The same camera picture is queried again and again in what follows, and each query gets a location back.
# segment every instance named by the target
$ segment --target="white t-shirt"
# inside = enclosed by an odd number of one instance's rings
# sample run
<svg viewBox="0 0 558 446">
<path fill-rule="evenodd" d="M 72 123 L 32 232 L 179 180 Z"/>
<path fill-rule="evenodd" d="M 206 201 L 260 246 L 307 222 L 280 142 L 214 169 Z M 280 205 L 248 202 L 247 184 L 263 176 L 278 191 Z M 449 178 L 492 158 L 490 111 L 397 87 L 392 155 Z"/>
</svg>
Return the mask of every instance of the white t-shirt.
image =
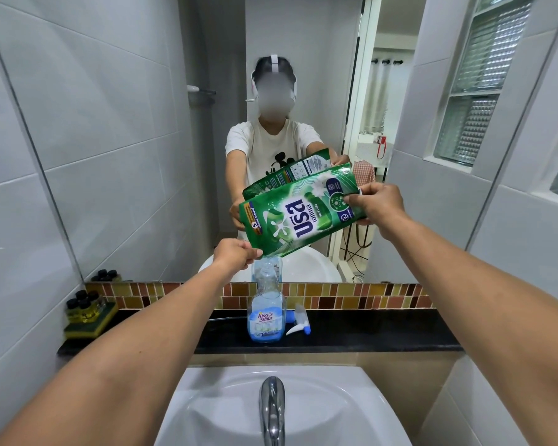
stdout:
<svg viewBox="0 0 558 446">
<path fill-rule="evenodd" d="M 246 154 L 246 185 L 250 186 L 271 172 L 306 157 L 306 148 L 320 141 L 313 127 L 286 119 L 283 129 L 273 136 L 258 119 L 231 127 L 225 155 L 233 150 Z"/>
</svg>

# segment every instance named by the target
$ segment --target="blue spray bottle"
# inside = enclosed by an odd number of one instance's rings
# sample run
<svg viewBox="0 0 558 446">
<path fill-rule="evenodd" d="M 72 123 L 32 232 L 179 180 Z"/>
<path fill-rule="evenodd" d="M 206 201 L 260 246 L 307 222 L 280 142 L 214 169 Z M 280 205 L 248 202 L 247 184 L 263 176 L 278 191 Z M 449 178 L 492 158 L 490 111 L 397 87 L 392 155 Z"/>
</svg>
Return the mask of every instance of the blue spray bottle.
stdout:
<svg viewBox="0 0 558 446">
<path fill-rule="evenodd" d="M 275 266 L 268 261 L 261 263 L 256 273 L 256 296 L 248 305 L 248 333 L 253 341 L 279 341 L 285 330 L 286 308 Z"/>
</svg>

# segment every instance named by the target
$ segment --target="mirror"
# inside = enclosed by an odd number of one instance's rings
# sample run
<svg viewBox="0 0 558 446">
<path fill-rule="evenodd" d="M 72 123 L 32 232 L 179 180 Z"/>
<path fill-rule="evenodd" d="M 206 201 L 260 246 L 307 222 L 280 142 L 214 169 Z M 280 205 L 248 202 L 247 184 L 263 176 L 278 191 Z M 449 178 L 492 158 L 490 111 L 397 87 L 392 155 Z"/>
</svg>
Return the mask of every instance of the mirror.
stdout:
<svg viewBox="0 0 558 446">
<path fill-rule="evenodd" d="M 0 0 L 0 60 L 82 278 L 185 281 L 238 235 L 244 185 L 325 146 L 358 184 L 385 179 L 425 4 Z M 317 241 L 283 280 L 371 282 L 378 235 Z"/>
</svg>

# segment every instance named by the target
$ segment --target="checkered cloth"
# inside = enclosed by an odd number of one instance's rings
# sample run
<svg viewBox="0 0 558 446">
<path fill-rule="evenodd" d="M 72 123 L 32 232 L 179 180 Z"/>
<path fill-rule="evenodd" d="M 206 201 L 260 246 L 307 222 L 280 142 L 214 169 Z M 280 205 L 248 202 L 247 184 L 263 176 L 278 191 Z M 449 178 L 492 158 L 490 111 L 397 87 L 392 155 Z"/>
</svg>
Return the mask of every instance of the checkered cloth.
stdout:
<svg viewBox="0 0 558 446">
<path fill-rule="evenodd" d="M 353 163 L 353 174 L 358 186 L 376 181 L 374 177 L 374 166 L 368 161 L 356 161 Z"/>
</svg>

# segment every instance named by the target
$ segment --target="hand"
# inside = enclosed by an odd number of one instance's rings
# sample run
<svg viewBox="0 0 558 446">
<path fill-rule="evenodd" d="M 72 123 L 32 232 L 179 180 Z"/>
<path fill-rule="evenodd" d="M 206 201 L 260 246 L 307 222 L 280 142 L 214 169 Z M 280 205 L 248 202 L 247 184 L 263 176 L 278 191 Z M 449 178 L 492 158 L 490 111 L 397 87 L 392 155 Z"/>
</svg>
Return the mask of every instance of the hand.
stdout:
<svg viewBox="0 0 558 446">
<path fill-rule="evenodd" d="M 248 265 L 262 255 L 262 250 L 252 248 L 250 242 L 242 239 L 222 239 L 215 252 L 213 252 L 213 264 L 222 269 L 227 279 L 231 279 L 236 272 L 246 269 Z"/>
<path fill-rule="evenodd" d="M 234 200 L 230 207 L 230 215 L 231 220 L 234 222 L 236 228 L 238 230 L 244 231 L 244 224 L 240 222 L 240 203 L 242 202 L 244 202 L 244 197 L 239 197 L 238 199 Z"/>
<path fill-rule="evenodd" d="M 348 155 L 338 155 L 336 158 L 331 159 L 331 164 L 333 166 L 338 166 L 340 164 L 350 163 Z"/>
<path fill-rule="evenodd" d="M 366 213 L 367 218 L 357 223 L 376 224 L 383 238 L 389 239 L 390 228 L 402 219 L 409 219 L 399 187 L 375 182 L 365 184 L 360 189 L 363 195 L 350 194 L 344 198 L 348 204 L 360 207 Z"/>
</svg>

